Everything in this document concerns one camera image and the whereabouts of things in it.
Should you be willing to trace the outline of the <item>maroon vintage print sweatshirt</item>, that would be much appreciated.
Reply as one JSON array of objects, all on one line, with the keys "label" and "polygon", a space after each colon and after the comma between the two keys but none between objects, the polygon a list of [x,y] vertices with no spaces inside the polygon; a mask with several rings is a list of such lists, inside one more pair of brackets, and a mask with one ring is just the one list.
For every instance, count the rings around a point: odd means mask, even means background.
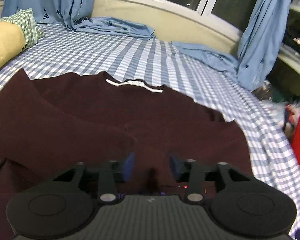
[{"label": "maroon vintage print sweatshirt", "polygon": [[31,80],[19,70],[0,91],[0,239],[13,236],[5,209],[14,194],[76,163],[130,153],[135,166],[123,193],[183,194],[170,155],[252,172],[238,124],[166,86],[119,85],[106,72]]}]

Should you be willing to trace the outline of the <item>clear plastic bag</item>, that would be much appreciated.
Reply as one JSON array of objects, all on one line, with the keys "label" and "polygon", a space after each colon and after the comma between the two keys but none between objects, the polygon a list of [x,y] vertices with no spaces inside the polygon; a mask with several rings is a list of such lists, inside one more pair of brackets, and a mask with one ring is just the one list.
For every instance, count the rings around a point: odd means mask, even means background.
[{"label": "clear plastic bag", "polygon": [[288,94],[286,97],[267,80],[252,93],[292,141],[300,118],[300,96]]}]

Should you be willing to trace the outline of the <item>right blue star curtain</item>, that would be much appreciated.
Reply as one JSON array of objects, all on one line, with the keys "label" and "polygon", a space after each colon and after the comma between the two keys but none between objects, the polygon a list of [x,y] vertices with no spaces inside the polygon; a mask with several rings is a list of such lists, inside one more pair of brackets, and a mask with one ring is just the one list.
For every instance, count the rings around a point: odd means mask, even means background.
[{"label": "right blue star curtain", "polygon": [[181,53],[253,91],[262,86],[282,46],[291,0],[257,0],[232,56],[203,44],[172,42]]}]

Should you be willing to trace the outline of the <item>blue star curtain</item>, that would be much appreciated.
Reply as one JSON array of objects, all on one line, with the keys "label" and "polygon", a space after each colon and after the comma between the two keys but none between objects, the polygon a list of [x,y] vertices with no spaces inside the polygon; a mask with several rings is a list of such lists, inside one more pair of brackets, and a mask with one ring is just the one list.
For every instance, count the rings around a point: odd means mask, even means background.
[{"label": "blue star curtain", "polygon": [[113,17],[92,17],[95,0],[5,0],[2,15],[32,9],[36,23],[62,24],[70,31],[103,35],[127,35],[149,40],[154,29]]},{"label": "blue star curtain", "polygon": [[181,53],[253,91],[262,86],[282,46],[291,0],[257,0],[232,56],[203,44],[172,42]]}]

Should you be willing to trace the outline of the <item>blue white checkered bedsheet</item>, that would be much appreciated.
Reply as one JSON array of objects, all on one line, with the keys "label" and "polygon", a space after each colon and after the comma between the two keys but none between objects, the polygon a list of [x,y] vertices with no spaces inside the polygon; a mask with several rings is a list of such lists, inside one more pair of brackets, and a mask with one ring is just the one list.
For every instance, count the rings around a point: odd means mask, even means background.
[{"label": "blue white checkered bedsheet", "polygon": [[119,81],[142,79],[149,85],[166,85],[239,124],[249,146],[254,176],[294,200],[298,211],[291,234],[300,228],[298,161],[270,111],[253,94],[156,38],[146,41],[74,32],[55,24],[39,28],[44,37],[1,68],[0,91],[20,68],[32,79],[105,71]]}]

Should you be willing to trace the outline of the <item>yellow avocado print pillow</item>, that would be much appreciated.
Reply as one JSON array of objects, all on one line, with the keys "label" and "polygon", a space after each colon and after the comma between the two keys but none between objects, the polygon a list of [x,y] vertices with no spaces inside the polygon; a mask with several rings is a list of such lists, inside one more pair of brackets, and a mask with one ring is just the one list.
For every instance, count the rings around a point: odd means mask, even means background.
[{"label": "yellow avocado print pillow", "polygon": [[20,54],[26,47],[26,40],[19,25],[0,21],[0,68]]}]

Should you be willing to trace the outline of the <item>green checkered pillow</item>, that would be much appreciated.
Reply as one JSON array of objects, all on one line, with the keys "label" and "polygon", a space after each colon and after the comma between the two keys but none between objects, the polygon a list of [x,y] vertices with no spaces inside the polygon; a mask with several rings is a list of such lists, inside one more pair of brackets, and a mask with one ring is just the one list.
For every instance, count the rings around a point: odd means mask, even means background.
[{"label": "green checkered pillow", "polygon": [[34,19],[33,10],[19,10],[16,14],[2,17],[0,21],[18,25],[25,37],[25,49],[28,49],[38,43],[38,40],[44,37],[44,32],[39,29]]}]

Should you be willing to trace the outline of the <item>left blue star curtain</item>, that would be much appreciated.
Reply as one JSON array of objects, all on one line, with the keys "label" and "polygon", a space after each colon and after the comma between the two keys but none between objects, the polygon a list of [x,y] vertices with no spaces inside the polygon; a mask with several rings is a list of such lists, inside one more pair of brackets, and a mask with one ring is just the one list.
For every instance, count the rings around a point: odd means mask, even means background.
[{"label": "left blue star curtain", "polygon": [[113,17],[92,17],[95,0],[5,0],[2,15],[32,9],[36,23],[62,24],[70,31],[103,35],[127,35],[149,40],[154,29]]}]

